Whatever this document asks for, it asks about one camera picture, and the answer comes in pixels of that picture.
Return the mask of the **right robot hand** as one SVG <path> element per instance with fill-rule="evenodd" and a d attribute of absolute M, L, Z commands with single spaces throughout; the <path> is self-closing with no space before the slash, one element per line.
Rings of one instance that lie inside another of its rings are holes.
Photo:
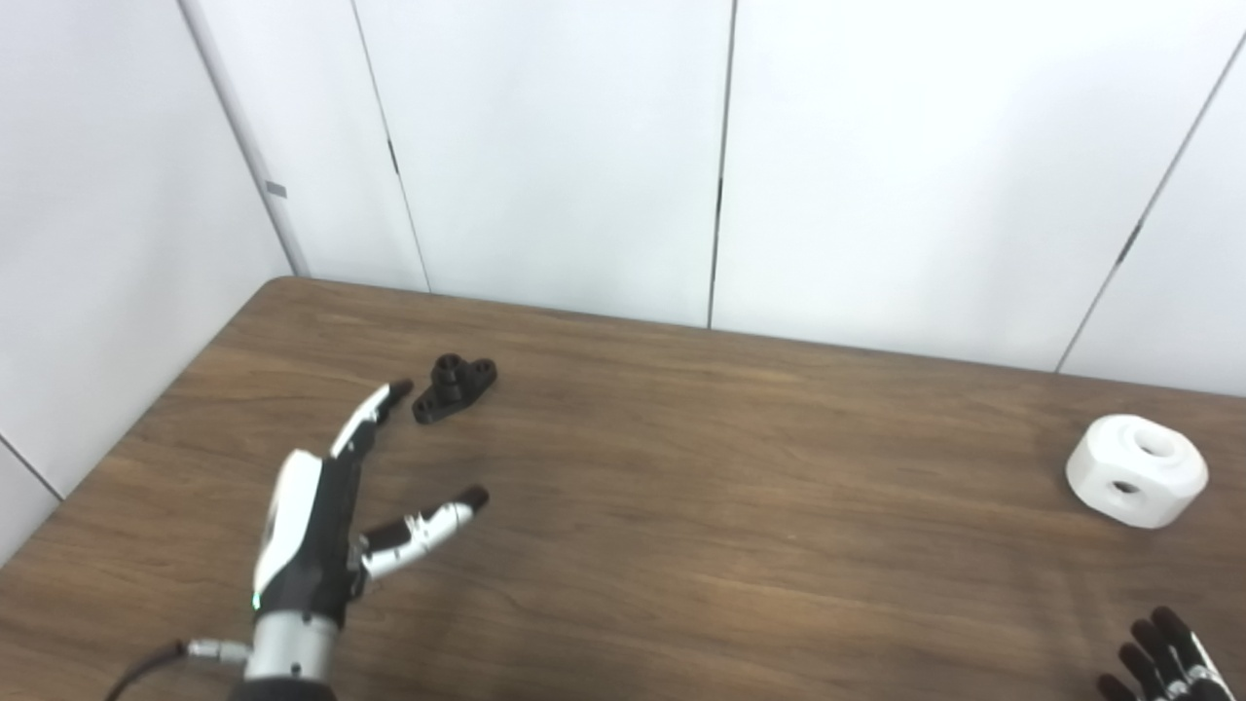
<path fill-rule="evenodd" d="M 1138 618 L 1130 636 L 1118 647 L 1118 661 L 1131 682 L 1100 675 L 1099 700 L 1237 700 L 1209 649 L 1172 608 Z"/>

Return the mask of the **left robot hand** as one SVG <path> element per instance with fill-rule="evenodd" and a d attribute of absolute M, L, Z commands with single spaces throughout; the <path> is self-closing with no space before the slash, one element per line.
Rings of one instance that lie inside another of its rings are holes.
<path fill-rule="evenodd" d="M 379 386 L 350 413 L 325 456 L 293 449 L 283 462 L 253 575 L 257 623 L 294 613 L 343 626 L 348 605 L 371 581 L 427 557 L 488 504 L 488 492 L 472 486 L 440 506 L 353 534 L 368 454 L 411 388 L 409 379 Z"/>

